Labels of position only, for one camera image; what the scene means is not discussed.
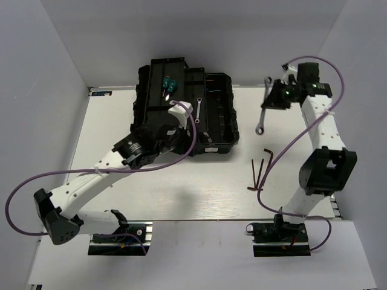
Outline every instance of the open-end wrench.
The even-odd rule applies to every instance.
[[[195,124],[199,124],[200,123],[200,119],[199,119],[199,114],[200,114],[200,103],[201,103],[201,98],[198,98],[198,106],[196,108],[196,119],[195,119]]]
[[[267,99],[268,97],[268,87],[269,84],[272,83],[272,78],[271,77],[266,77],[265,78],[265,94],[264,94],[264,100]],[[258,125],[255,128],[255,134],[257,135],[263,135],[265,132],[265,127],[264,127],[264,122],[265,122],[265,114],[266,114],[266,109],[262,108],[261,110],[261,116],[259,118]]]

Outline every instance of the black toolbox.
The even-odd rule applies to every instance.
[[[137,98],[133,104],[134,121],[131,124],[131,132],[154,118],[171,117],[167,112],[171,107],[170,100],[161,97],[165,76],[170,76],[178,83],[170,100],[191,103],[194,118],[198,98],[202,99],[200,123],[196,125],[197,143],[190,156],[206,152],[229,153],[239,140],[231,78],[223,73],[206,74],[204,68],[188,68],[183,57],[153,59],[150,66],[138,69]],[[188,130],[192,133],[191,123],[188,124]],[[174,150],[175,153],[183,154],[188,150],[192,142],[190,136],[192,134],[187,136],[181,147]]]

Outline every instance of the cable tie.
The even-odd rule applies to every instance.
[[[96,174],[98,174],[99,176],[103,177],[101,171],[99,171],[99,167],[98,166],[94,165],[93,168],[96,171]]]
[[[334,116],[334,112],[330,110],[331,107],[325,108],[324,112],[328,112],[328,115]]]

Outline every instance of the screwdriver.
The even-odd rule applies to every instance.
[[[169,87],[167,90],[168,95],[165,97],[166,101],[169,100],[169,96],[176,90],[176,87],[177,87],[177,82],[175,80],[173,80],[169,83]]]
[[[168,86],[169,86],[169,83],[171,82],[171,77],[169,76],[166,76],[163,80],[163,95],[161,96],[162,98],[164,97],[164,94],[165,94],[165,90],[168,89]]]

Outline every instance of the wrench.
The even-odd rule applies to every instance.
[[[210,135],[208,135],[207,132],[203,132],[203,135],[207,137],[208,143],[212,143],[212,139],[211,139]]]
[[[271,77],[266,77],[265,78],[265,94],[264,94],[264,100],[267,99],[268,97],[268,86],[269,84],[272,83],[272,78]],[[264,132],[265,132],[265,128],[264,128],[264,122],[265,122],[265,114],[266,114],[266,109],[263,109],[261,110],[261,116],[259,118],[259,122],[258,122],[258,125],[256,126],[255,128],[255,134],[257,135],[263,135]]]
[[[198,98],[198,107],[196,109],[196,119],[195,119],[195,124],[199,124],[200,123],[200,120],[199,120],[199,114],[200,114],[200,103],[201,103],[201,98]]]

